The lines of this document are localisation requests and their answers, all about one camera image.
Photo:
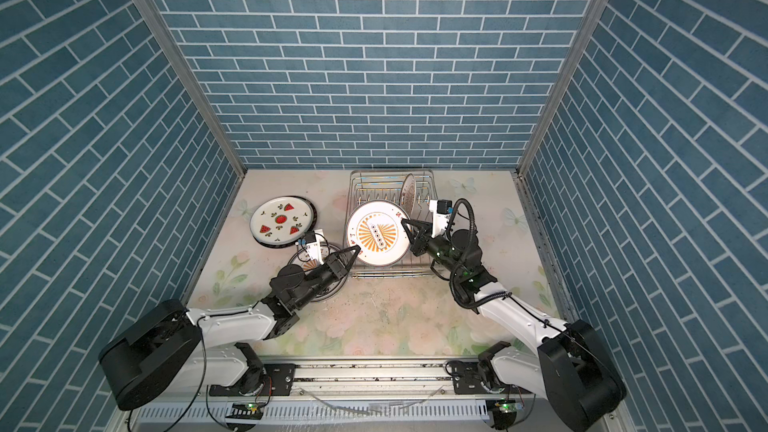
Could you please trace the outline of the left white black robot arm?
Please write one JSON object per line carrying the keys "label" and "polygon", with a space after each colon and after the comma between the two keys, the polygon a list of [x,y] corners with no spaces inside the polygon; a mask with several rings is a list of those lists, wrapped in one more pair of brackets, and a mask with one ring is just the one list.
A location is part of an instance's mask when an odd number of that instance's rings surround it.
{"label": "left white black robot arm", "polygon": [[247,307],[210,311],[161,302],[99,353],[118,408],[131,411],[192,385],[260,392],[267,373],[252,343],[285,334],[302,308],[348,276],[360,251],[332,252],[309,271],[289,264],[270,280],[269,294]]}

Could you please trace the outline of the strawberry print blue rim plate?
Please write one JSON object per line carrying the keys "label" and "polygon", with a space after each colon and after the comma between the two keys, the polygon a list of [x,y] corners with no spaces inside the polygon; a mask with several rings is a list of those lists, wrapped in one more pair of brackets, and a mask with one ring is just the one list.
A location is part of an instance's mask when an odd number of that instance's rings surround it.
{"label": "strawberry print blue rim plate", "polygon": [[258,206],[249,226],[257,243],[268,248],[285,248],[296,243],[317,221],[315,206],[299,196],[282,196]]}

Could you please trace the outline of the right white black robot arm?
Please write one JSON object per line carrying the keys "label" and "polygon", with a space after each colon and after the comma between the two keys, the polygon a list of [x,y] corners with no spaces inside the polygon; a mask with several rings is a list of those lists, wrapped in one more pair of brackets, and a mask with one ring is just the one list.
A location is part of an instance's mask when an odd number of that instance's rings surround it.
{"label": "right white black robot arm", "polygon": [[436,235],[430,223],[401,222],[416,256],[444,268],[458,306],[490,319],[528,349],[499,341],[479,354],[475,379],[491,393],[521,388],[546,399],[573,431],[585,431],[614,411],[627,387],[599,334],[583,320],[566,322],[507,290],[482,263],[473,228]]}

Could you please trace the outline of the red rim white plate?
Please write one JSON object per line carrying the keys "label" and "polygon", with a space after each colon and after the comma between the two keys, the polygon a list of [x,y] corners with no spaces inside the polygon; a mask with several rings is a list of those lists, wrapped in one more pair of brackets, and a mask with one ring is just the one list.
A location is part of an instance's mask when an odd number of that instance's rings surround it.
{"label": "red rim white plate", "polygon": [[[322,258],[326,259],[330,253],[340,251],[340,247],[333,243],[323,243],[320,247],[320,251]],[[288,265],[291,264],[299,265],[305,272],[308,272],[309,270],[316,267],[319,262],[304,248],[299,248],[288,261]],[[326,287],[322,292],[320,292],[314,299],[312,299],[312,302],[322,302],[334,297],[340,292],[341,288],[346,284],[346,282],[347,278],[333,282],[330,286]]]}

